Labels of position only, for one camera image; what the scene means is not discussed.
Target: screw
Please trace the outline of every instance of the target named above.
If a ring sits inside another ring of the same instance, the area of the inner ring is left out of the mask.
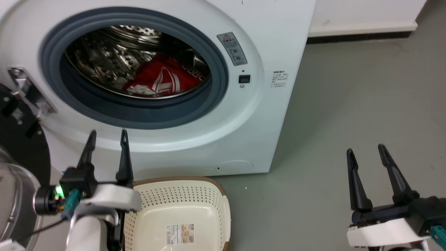
[[[23,70],[20,69],[20,68],[14,68],[14,69],[12,70],[12,73],[13,73],[14,75],[16,75],[16,76],[20,76],[20,75],[23,73]]]

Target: teal connector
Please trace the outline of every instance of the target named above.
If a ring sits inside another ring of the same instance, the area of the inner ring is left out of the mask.
[[[430,236],[443,250],[446,250],[446,231],[442,226],[432,227]]]
[[[81,198],[82,194],[79,190],[73,189],[70,191],[70,194],[63,204],[63,211],[61,214],[62,219],[70,220],[71,217],[73,217],[74,210],[79,205]]]

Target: white plastic basket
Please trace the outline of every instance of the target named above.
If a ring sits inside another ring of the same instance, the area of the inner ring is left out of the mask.
[[[134,183],[142,210],[125,216],[126,251],[226,251],[231,211],[223,188],[205,177]]]

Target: warning label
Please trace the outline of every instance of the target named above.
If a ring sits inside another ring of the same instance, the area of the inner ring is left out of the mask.
[[[177,245],[195,242],[193,224],[179,224],[166,226],[166,244]]]
[[[242,47],[239,44],[239,41],[237,41],[235,35],[232,32],[217,35],[217,38],[225,47],[227,53],[229,54],[229,57],[232,60],[232,63],[235,66],[248,63],[245,57],[245,53],[243,52]]]
[[[288,80],[288,73],[285,71],[273,71],[273,79],[271,81],[271,87],[283,87]]]

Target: gray rubber seal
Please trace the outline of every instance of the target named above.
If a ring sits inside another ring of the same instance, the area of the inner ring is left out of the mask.
[[[64,50],[80,36],[111,25],[150,27],[181,39],[205,59],[212,78],[191,93],[165,100],[135,100],[91,85],[69,66]],[[226,62],[208,37],[177,18],[140,8],[95,9],[63,21],[43,43],[41,67],[54,92],[76,111],[103,123],[135,129],[194,121],[218,105],[228,85]]]

